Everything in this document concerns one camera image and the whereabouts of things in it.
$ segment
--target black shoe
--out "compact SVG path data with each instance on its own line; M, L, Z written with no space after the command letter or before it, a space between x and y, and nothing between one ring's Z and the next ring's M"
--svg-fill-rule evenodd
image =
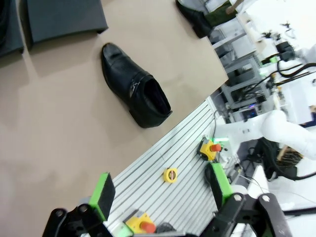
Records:
M10 12L10 0L0 0L0 45L5 42L6 29L8 27Z
M192 24L197 37L203 38L211 34L213 28L205 19L203 12L186 7L179 0L176 0L176 5L182 15Z
M125 104L139 126L156 127L172 113L159 83L113 43L103 46L102 71L106 83Z

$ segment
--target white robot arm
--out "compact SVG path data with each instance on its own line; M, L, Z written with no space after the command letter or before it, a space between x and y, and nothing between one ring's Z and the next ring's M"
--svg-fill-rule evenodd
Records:
M316 160L316 136L303 127L286 121L285 113L280 110L250 118L246 122L218 125L215 137L228 138L228 142L222 144L222 154L226 157L234 155L241 142L264 137L285 144L306 158Z

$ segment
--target yellow tape measure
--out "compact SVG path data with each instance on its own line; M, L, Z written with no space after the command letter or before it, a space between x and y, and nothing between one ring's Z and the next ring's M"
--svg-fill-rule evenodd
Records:
M163 180L168 183L174 183L177 181L178 170L177 168L168 168L163 172Z

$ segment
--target green light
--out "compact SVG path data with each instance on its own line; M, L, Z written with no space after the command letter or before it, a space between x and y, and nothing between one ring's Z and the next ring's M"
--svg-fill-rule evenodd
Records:
M229 141L228 137L214 138L214 143L228 142L228 141Z

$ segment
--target tan table surface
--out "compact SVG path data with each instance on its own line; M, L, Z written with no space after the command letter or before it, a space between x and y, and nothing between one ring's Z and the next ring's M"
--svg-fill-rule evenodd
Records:
M227 80L173 0L102 5L103 34L0 59L1 236L41 236L54 208L71 210L100 173L122 172ZM161 126L138 127L107 87L100 50L110 41L160 83L173 110Z

